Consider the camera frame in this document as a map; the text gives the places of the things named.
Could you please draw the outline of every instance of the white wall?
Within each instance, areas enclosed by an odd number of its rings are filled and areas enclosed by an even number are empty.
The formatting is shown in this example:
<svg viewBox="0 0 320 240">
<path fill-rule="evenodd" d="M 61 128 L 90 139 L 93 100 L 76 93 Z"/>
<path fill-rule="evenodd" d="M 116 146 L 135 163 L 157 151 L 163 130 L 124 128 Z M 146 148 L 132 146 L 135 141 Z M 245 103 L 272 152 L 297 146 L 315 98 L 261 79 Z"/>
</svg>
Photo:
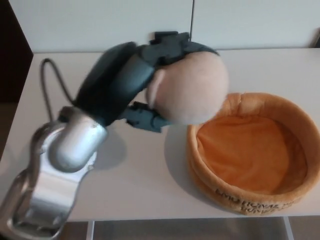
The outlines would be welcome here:
<svg viewBox="0 0 320 240">
<path fill-rule="evenodd" d="M 192 0 L 9 0 L 34 52 L 96 52 L 190 30 Z"/>
<path fill-rule="evenodd" d="M 34 52 L 103 51 L 190 30 L 192 0 L 10 0 Z M 308 47 L 320 0 L 195 0 L 193 40 L 216 49 Z"/>
<path fill-rule="evenodd" d="M 216 49 L 308 47 L 320 0 L 196 0 L 193 40 Z"/>
</svg>

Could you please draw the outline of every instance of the floor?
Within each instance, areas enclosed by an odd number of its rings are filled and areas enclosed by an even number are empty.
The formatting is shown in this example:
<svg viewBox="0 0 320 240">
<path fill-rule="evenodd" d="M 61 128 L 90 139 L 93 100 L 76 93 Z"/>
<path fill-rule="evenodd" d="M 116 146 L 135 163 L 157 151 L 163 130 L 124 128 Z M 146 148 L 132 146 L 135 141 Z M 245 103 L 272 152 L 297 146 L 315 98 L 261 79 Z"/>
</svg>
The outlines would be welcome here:
<svg viewBox="0 0 320 240">
<path fill-rule="evenodd" d="M 2 155 L 16 104 L 0 104 Z M 229 219 L 161 219 L 99 221 L 94 240 L 318 240 L 320 216 L 289 218 L 293 238 L 287 237 L 282 217 Z M 86 240 L 86 222 L 67 223 L 60 240 Z"/>
</svg>

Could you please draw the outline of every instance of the orange fabric bowl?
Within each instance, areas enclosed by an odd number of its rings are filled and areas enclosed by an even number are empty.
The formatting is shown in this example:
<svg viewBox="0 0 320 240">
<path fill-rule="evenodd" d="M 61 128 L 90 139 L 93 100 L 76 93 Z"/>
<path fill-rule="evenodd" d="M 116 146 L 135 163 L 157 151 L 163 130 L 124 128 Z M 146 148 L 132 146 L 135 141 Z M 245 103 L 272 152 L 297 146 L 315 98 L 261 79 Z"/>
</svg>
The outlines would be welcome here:
<svg viewBox="0 0 320 240">
<path fill-rule="evenodd" d="M 188 128 L 196 185 L 215 202 L 265 215 L 298 202 L 318 181 L 320 136 L 292 102 L 266 93 L 233 93 L 210 121 Z"/>
</svg>

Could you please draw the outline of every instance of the white table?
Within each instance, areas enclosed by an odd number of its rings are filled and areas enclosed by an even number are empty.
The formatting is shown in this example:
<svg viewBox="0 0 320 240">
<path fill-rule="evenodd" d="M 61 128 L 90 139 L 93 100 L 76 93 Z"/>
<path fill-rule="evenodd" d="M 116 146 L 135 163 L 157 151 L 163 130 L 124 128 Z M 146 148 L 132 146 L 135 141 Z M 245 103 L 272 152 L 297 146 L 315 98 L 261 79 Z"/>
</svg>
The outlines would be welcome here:
<svg viewBox="0 0 320 240">
<path fill-rule="evenodd" d="M 320 49 L 261 49 L 220 52 L 230 72 L 232 92 L 267 92 L 301 106 L 320 126 Z M 39 85 L 39 64 L 54 59 L 73 96 L 100 53 L 35 54 L 0 162 L 0 200 L 28 162 L 28 142 L 48 121 Z M 48 67 L 54 112 L 67 104 Z M 95 169 L 84 179 L 70 221 L 234 218 L 206 199 L 186 170 L 186 128 L 162 134 L 131 128 L 123 121 L 109 128 Z M 320 215 L 320 183 L 298 204 L 270 216 Z"/>
</svg>

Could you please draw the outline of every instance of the beige ball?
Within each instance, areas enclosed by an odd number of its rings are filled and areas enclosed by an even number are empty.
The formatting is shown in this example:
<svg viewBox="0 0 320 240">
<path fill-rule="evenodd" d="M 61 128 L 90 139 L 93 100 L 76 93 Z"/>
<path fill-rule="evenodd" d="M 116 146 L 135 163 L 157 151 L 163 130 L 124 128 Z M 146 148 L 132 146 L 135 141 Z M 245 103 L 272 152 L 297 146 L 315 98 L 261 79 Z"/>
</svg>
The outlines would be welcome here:
<svg viewBox="0 0 320 240">
<path fill-rule="evenodd" d="M 146 100 L 151 109 L 174 124 L 201 124 L 219 111 L 228 88 L 228 72 L 221 57 L 194 52 L 157 70 Z"/>
</svg>

